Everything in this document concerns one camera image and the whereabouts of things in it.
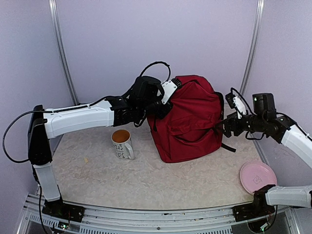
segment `pink plate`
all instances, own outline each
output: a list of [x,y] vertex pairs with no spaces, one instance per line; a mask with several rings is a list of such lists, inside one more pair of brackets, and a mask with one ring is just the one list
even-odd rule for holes
[[265,163],[251,161],[245,163],[240,169],[240,181],[244,189],[250,194],[268,184],[277,185],[274,171]]

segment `mug handle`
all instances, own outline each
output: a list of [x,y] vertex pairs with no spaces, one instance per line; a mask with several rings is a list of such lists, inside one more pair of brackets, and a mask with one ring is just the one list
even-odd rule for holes
[[130,153],[129,159],[130,160],[135,159],[135,154],[133,153],[133,149],[132,149],[131,145],[126,143],[125,146],[129,150],[129,153]]

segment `black cable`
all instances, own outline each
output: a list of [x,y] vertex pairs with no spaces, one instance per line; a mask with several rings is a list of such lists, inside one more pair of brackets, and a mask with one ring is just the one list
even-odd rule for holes
[[246,138],[247,140],[262,140],[262,138],[264,137],[264,133],[262,133],[261,138],[248,137],[248,133],[249,133],[249,131],[246,132],[246,134],[245,134],[245,138]]
[[40,222],[41,222],[41,225],[42,225],[42,228],[45,232],[45,234],[48,234],[45,227],[44,227],[44,224],[43,224],[43,221],[42,221],[42,215],[41,215],[41,197],[42,197],[42,187],[39,186],[40,188],[40,196],[39,196],[39,217],[40,217]]
[[243,116],[243,113],[241,113],[241,111],[237,108],[237,106],[235,106],[234,109],[235,109],[241,116]]
[[261,113],[261,118],[265,123],[268,123],[265,119],[264,119],[264,114],[267,112],[267,110],[262,111]]
[[163,61],[156,61],[156,62],[152,62],[151,64],[147,65],[147,66],[143,69],[143,71],[141,72],[140,77],[144,74],[144,72],[145,72],[148,68],[150,68],[151,66],[154,66],[154,65],[156,65],[156,64],[164,64],[164,65],[168,68],[169,74],[168,74],[168,78],[166,79],[166,81],[168,81],[168,80],[170,79],[170,76],[171,76],[171,69],[170,69],[170,65],[167,64],[166,62],[163,62]]
[[91,107],[91,106],[94,106],[94,105],[98,104],[100,101],[105,100],[105,99],[108,98],[108,97],[110,97],[110,96],[102,97],[102,98],[100,98],[99,100],[97,100],[97,101],[95,101],[95,102],[92,102],[92,103],[89,104],[89,105],[74,106],[74,107],[69,107],[69,108],[66,108],[66,109],[55,110],[55,111],[53,111],[53,113],[59,113],[59,112],[64,112],[64,111],[73,111],[73,110],[83,109],[83,108],[86,108],[86,107]]
[[13,120],[10,125],[6,128],[6,130],[4,131],[4,134],[3,134],[3,137],[2,137],[2,148],[3,148],[3,151],[4,151],[4,154],[8,157],[8,159],[10,159],[12,162],[14,163],[24,163],[24,162],[27,162],[29,161],[29,159],[25,159],[25,160],[22,160],[22,161],[17,161],[15,159],[12,159],[8,152],[6,151],[6,148],[5,148],[5,137],[8,133],[8,131],[10,130],[10,128],[13,126],[13,124],[18,121],[20,118],[22,118],[23,116],[25,115],[28,115],[28,114],[32,114],[32,113],[52,113],[52,111],[27,111],[23,114],[21,114],[20,116],[18,116],[15,120]]
[[295,125],[297,126],[297,128],[303,133],[304,136],[306,136],[310,141],[312,141],[312,138],[297,124],[296,121],[294,121],[294,119],[292,119],[291,117],[289,117],[288,115],[281,113],[281,112],[276,112],[278,115],[283,115],[287,118],[289,118],[291,121],[293,121],[295,123]]
[[233,90],[239,95],[239,97],[244,101],[244,103],[246,104],[246,106],[248,107],[249,111],[251,114],[255,115],[254,112],[252,111],[252,109],[250,108],[249,104],[247,103],[247,101],[245,100],[245,98],[235,89],[235,88],[231,88],[231,93],[233,94]]
[[269,227],[267,227],[267,228],[264,230],[265,232],[273,226],[273,224],[274,224],[274,222],[275,222],[275,220],[276,220],[276,216],[277,216],[277,207],[278,207],[278,206],[276,206],[276,208],[275,208],[275,215],[274,215],[273,222],[269,225]]
[[134,84],[133,84],[133,85],[131,85],[130,89],[128,89],[128,91],[127,91],[126,93],[124,93],[123,95],[121,95],[121,96],[122,96],[123,98],[128,97],[128,96],[129,96],[129,94],[131,93],[131,90],[132,90],[133,86],[134,86]]
[[146,119],[146,111],[144,111],[144,115],[139,124],[133,123],[136,128],[140,127]]

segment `white mug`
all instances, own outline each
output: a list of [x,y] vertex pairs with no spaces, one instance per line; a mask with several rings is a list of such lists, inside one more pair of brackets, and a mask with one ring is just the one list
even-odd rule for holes
[[127,130],[117,130],[112,134],[112,142],[116,156],[120,159],[135,159],[133,153],[131,135]]

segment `backpack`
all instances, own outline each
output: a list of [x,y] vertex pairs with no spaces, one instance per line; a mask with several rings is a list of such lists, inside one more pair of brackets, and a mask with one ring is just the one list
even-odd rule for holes
[[223,146],[222,131],[215,128],[223,119],[222,94],[204,77],[176,79],[182,87],[170,99],[172,110],[163,119],[147,117],[160,158],[167,163],[199,158]]

